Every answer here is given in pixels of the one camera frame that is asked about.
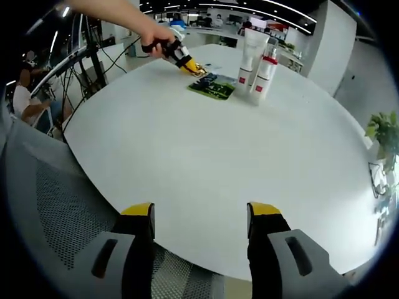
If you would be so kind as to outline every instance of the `table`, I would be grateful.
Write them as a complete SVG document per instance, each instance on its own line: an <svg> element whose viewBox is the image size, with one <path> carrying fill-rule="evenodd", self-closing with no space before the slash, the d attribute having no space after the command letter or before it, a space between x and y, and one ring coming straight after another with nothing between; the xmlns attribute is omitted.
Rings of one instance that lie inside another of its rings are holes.
<svg viewBox="0 0 399 299"><path fill-rule="evenodd" d="M190 49L236 77L242 52ZM254 107L189 91L195 81L164 60L116 79L75 113L65 137L118 211L155 203L155 240L212 271L250 280L249 201L279 208L344 273L366 262L377 220L360 125L324 90L278 66Z"/></svg>

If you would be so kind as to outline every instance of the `white round table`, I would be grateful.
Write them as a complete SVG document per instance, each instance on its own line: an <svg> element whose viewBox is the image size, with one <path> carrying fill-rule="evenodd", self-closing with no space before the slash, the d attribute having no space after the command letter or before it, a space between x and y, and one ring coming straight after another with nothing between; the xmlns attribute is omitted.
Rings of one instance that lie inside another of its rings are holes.
<svg viewBox="0 0 399 299"><path fill-rule="evenodd" d="M190 50L236 77L242 52ZM249 201L275 205L330 254L340 273L374 253L377 221L362 129L310 80L278 66L267 100L217 101L164 60L130 72L82 105L66 139L118 211L155 203L155 240L209 270L250 280Z"/></svg>

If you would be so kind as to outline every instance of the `ceiling light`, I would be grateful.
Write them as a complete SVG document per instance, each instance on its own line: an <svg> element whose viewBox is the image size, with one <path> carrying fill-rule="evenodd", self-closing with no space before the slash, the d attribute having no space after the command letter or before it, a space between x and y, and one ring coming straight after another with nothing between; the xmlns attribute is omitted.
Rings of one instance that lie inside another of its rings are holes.
<svg viewBox="0 0 399 299"><path fill-rule="evenodd" d="M291 7L289 7L289 6L286 6L286 5L284 5L284 4L281 4L281 3L278 3L278 2L274 2L274 1L271 1L271 0L262 0L262 1L269 2L269 3L273 3L273 4L275 4L275 5L284 7L284 8L286 8L286 9L289 9L290 11L294 11L294 12L296 12L297 14L300 14L301 16L304 16L304 17L308 18L308 19L311 20L312 22L317 23L317 21L316 21L315 19L313 19L312 17L309 17L308 15L303 14L303 13L301 13L300 11L297 11L296 9L293 9L293 8L291 8Z"/></svg>
<svg viewBox="0 0 399 299"><path fill-rule="evenodd" d="M55 39L57 38L57 35L58 35L58 31L55 32L54 38L52 39L50 53L52 52L52 48L54 48L54 43L55 43Z"/></svg>
<svg viewBox="0 0 399 299"><path fill-rule="evenodd" d="M303 28L303 27L301 27L301 26L298 26L297 24L294 24L293 22L287 21L287 20L283 19L282 17L277 17L277 16L275 16L275 15L268 14L267 12L257 11L256 9L251 9L251 8L246 8L246 7L240 7L240 6L232 6L232 5L227 5L227 4L206 4L206 3L200 3L200 5L202 5L202 6L210 6L210 5L213 5L213 6L219 6L219 7L236 7L236 8L242 9L242 10L244 10L244 11L258 12L258 13L260 13L260 14L265 14L265 15L267 15L267 16L275 17L276 19L282 20L282 21L284 21L284 22L286 22L286 23L288 23L288 24L291 24L291 25L293 25L293 26L297 26L298 28L301 28L301 29L302 29L303 31L305 31L306 33L311 34L311 32L310 32L309 30L306 30L305 28Z"/></svg>
<svg viewBox="0 0 399 299"><path fill-rule="evenodd" d="M165 9L167 9L167 8L175 8L175 7L180 7L180 5L165 6Z"/></svg>
<svg viewBox="0 0 399 299"><path fill-rule="evenodd" d="M62 13L62 17L66 17L68 12L69 12L70 7L67 6L67 8L65 8L64 12Z"/></svg>

